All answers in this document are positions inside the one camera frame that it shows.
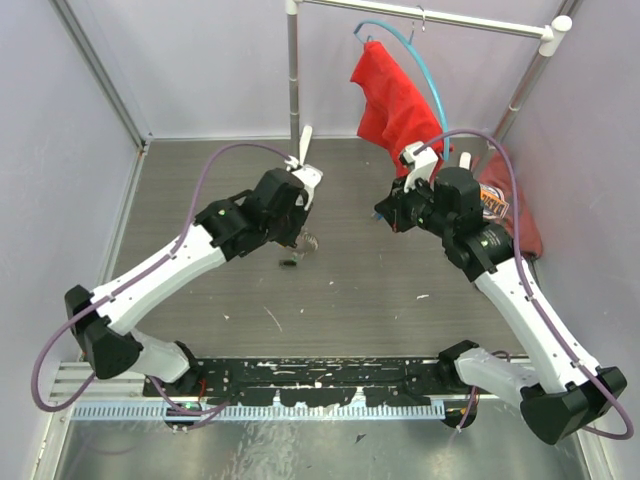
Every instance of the red cloth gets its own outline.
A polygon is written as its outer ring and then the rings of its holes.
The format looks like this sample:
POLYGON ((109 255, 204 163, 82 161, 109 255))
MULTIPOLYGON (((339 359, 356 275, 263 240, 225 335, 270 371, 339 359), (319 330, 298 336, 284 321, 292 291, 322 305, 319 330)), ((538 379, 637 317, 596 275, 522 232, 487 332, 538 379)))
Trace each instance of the red cloth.
MULTIPOLYGON (((380 42, 365 43, 351 81, 362 87, 367 99, 358 136, 389 152, 396 177, 408 174, 400 162, 402 150, 442 133, 431 108, 380 42)), ((437 142, 432 148, 442 154, 444 142, 437 142)))
MULTIPOLYGON (((484 218, 496 222, 507 229, 513 238, 513 191, 511 177, 504 159, 495 153, 485 169, 477 178, 482 189, 484 218)), ((542 239, 533 215, 527 206, 522 190, 518 190, 518 206, 520 207, 520 250, 523 254, 538 258, 542 255, 542 239)))

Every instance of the hanging rod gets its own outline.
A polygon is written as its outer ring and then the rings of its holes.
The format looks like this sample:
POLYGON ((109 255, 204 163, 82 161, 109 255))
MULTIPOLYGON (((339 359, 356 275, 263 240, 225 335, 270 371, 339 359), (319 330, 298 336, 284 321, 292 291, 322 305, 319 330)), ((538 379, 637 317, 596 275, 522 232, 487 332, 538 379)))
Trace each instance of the hanging rod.
POLYGON ((549 27, 531 27, 518 23, 501 22, 486 18, 468 17, 453 13, 434 12, 422 10, 420 7, 404 7, 389 3, 372 2, 367 0, 295 0, 298 3, 314 3, 329 7, 359 10, 361 12, 380 13, 394 17, 410 18, 412 20, 424 20, 426 22, 443 23, 445 25, 458 25, 476 30, 506 33, 520 37, 537 38, 549 41, 553 39, 553 33, 549 27))

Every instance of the metal pole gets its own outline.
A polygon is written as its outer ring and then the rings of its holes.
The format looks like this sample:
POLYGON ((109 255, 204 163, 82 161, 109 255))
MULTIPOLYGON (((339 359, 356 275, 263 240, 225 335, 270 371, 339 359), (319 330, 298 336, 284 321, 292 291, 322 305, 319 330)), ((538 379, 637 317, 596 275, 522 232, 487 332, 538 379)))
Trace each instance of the metal pole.
POLYGON ((89 37, 87 37, 78 18, 69 6, 68 0, 49 0, 49 2, 67 29, 71 40, 75 43, 78 51, 84 58, 84 61, 98 82, 105 97, 109 103, 111 103, 111 106, 124 124, 127 132, 129 132, 131 139, 138 148, 143 148, 147 143, 145 140, 146 132, 141 132, 133 120, 126 104, 111 81, 111 77, 107 73, 106 68, 100 61, 100 57, 98 57, 98 54, 93 49, 89 37))
POLYGON ((564 0, 560 8, 558 8, 558 12, 556 13, 556 17, 560 15, 566 15, 567 17, 573 18, 582 5, 583 0, 564 0))
POLYGON ((504 140, 509 128, 511 128, 511 125, 513 125, 513 122, 518 116, 520 108, 522 108, 522 105, 527 100, 531 90, 533 90, 533 87, 540 78, 540 74, 547 66, 547 63, 549 63, 549 59, 556 52, 556 49, 560 45, 560 42, 562 42, 565 34, 571 29, 571 24, 571 19, 567 16, 556 17, 553 22, 551 22, 551 30, 553 31, 552 40, 549 42, 543 41, 540 44, 540 47, 529 63, 525 74, 520 79, 520 83, 518 83, 515 92, 513 92, 511 100, 509 101, 509 106, 502 115, 502 118, 498 122, 498 126, 493 133, 493 137, 498 142, 502 142, 502 140, 504 140))
POLYGON ((469 27, 477 30, 487 30, 490 32, 506 33, 521 37, 531 37, 542 39, 549 35, 548 28, 532 27, 518 23, 501 22, 485 18, 468 17, 453 13, 434 12, 423 10, 420 7, 405 7, 388 3, 372 2, 368 0, 302 0, 306 3, 326 5, 329 7, 347 8, 359 10, 361 12, 380 13, 395 17, 410 18, 412 20, 423 20, 425 22, 443 23, 446 25, 457 25, 469 27))
POLYGON ((531 93, 531 90, 533 90, 534 85, 540 78, 540 74, 542 74, 542 71, 547 66, 550 58, 551 57, 542 56, 536 51, 536 54, 531 59, 531 63, 529 63, 525 74, 520 79, 520 83, 511 97, 509 106, 502 115, 502 118, 500 119, 500 122, 498 122, 498 126, 493 133, 493 138, 498 142, 502 142, 502 140, 504 140, 509 128, 511 128, 511 125, 513 125, 513 122, 518 116, 520 108, 531 93))
POLYGON ((289 45, 289 122, 291 143, 289 154, 300 158, 300 106, 298 92, 298 5, 287 0, 287 32, 289 45))

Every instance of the hook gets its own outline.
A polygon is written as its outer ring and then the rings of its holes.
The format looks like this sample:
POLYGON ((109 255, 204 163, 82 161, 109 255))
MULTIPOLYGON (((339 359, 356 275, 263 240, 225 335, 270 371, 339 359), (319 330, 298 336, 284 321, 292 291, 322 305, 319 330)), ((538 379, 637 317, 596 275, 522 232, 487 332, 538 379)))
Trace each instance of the hook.
POLYGON ((358 40, 360 40, 360 43, 362 43, 363 45, 367 42, 371 42, 373 40, 373 37, 371 35, 367 35, 367 39, 366 40, 362 40, 362 38, 360 38, 360 35, 358 35, 358 33, 360 32, 360 29, 362 28, 363 25, 365 25, 368 22, 360 22, 358 24, 358 26, 356 27, 356 29, 353 31, 353 34, 356 36, 356 38, 358 40))
POLYGON ((424 8, 422 8, 422 5, 416 5, 416 7, 422 10, 422 31, 424 32, 426 30, 426 27, 424 26, 424 24, 427 22, 427 14, 424 11, 424 8))

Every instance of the red towel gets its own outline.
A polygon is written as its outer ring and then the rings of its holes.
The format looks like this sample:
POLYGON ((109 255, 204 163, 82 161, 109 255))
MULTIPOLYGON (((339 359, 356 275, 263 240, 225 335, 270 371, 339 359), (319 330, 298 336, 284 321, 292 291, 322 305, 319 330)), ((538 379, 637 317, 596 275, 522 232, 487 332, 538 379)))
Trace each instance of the red towel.
MULTIPOLYGON (((358 136, 389 152, 397 177, 408 174, 400 162, 402 150, 442 133, 431 108, 380 42, 365 43, 351 81, 362 87, 367 98, 358 136)), ((444 142, 432 148, 441 155, 444 142)))

